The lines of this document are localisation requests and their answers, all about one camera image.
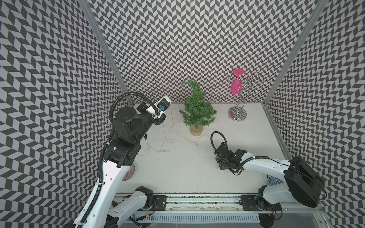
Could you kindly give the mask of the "small green christmas tree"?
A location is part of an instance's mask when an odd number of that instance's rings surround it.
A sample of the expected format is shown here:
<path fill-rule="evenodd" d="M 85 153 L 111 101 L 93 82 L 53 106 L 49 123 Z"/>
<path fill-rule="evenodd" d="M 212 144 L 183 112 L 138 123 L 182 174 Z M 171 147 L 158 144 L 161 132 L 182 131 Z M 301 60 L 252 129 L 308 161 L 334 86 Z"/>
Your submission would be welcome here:
<path fill-rule="evenodd" d="M 183 123 L 189 126 L 191 135 L 200 136 L 203 127 L 209 126 L 215 121 L 217 111 L 211 103 L 206 101 L 206 94 L 196 80 L 191 79 L 180 84 L 189 86 L 192 95 L 186 99 L 184 110 L 180 110 L 179 113 L 183 117 Z"/>

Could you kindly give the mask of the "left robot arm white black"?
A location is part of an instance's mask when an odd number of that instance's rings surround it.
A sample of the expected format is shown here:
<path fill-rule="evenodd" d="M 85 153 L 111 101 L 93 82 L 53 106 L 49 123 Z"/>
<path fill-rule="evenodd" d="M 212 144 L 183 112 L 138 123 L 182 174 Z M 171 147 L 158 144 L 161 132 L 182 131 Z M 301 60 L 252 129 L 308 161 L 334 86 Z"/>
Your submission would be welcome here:
<path fill-rule="evenodd" d="M 138 210 L 153 207 L 154 192 L 138 187 L 124 202 L 114 206 L 115 194 L 141 150 L 152 125 L 165 121 L 172 100 L 163 96 L 156 102 L 139 92 L 119 96 L 109 109 L 111 133 L 98 161 L 98 180 L 80 214 L 66 228 L 119 228 Z"/>

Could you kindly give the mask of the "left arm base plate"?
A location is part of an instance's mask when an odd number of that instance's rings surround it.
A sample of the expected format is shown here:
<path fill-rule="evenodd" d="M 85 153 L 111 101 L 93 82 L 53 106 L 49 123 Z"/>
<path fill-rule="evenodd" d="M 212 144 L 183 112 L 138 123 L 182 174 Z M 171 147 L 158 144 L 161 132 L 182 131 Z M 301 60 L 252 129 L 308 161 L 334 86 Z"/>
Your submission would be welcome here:
<path fill-rule="evenodd" d="M 165 211 L 167 196 L 166 195 L 154 195 L 153 203 L 155 204 L 155 211 Z"/>

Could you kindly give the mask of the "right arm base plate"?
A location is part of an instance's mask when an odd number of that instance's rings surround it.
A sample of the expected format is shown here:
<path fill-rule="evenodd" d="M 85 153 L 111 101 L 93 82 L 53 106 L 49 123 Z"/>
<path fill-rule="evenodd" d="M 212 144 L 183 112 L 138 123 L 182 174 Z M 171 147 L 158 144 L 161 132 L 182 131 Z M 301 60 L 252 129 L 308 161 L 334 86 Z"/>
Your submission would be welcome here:
<path fill-rule="evenodd" d="M 280 211 L 282 207 L 279 203 L 270 204 L 263 197 L 256 195 L 241 195 L 239 205 L 243 207 L 244 211 Z"/>

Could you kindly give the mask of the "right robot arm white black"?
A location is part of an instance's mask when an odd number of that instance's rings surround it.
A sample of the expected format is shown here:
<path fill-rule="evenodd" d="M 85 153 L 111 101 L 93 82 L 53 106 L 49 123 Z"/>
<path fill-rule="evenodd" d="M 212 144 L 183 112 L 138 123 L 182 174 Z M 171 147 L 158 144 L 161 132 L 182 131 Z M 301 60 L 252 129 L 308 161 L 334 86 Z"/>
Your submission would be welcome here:
<path fill-rule="evenodd" d="M 290 160 L 273 159 L 268 156 L 254 155 L 245 150 L 231 151 L 226 139 L 216 147 L 215 135 L 223 136 L 219 131 L 210 135 L 210 143 L 221 170 L 228 170 L 239 176 L 244 171 L 254 171 L 280 180 L 279 184 L 262 185 L 253 201 L 259 210 L 273 208 L 283 202 L 298 202 L 309 208 L 317 207 L 327 198 L 324 180 L 304 159 L 293 157 Z"/>

